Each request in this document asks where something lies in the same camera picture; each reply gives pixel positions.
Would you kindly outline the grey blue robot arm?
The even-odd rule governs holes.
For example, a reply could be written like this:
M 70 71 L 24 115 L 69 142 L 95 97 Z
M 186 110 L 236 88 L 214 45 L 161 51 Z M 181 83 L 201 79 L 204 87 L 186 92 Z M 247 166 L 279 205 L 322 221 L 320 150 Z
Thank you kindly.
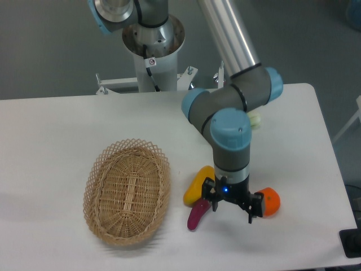
M 175 91 L 177 52 L 184 32 L 169 14 L 167 1 L 89 1 L 90 11 L 106 34 L 122 30 L 133 54 L 140 92 Z M 279 73 L 259 61 L 233 1 L 199 1 L 230 83 L 215 91 L 190 90 L 182 112 L 213 149 L 215 174 L 202 184 L 201 196 L 218 207 L 222 200 L 238 205 L 248 218 L 266 212 L 265 195 L 249 191 L 252 130 L 247 113 L 283 92 Z

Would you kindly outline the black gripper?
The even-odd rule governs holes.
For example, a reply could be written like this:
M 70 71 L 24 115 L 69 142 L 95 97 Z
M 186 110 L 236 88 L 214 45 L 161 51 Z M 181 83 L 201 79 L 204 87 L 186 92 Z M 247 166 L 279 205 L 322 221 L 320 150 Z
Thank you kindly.
M 265 212 L 265 195 L 262 192 L 249 192 L 249 176 L 238 183 L 226 183 L 225 177 L 215 179 L 206 177 L 201 187 L 201 197 L 212 205 L 212 211 L 218 208 L 218 202 L 225 200 L 238 205 L 248 214 L 248 223 L 255 217 L 263 217 Z

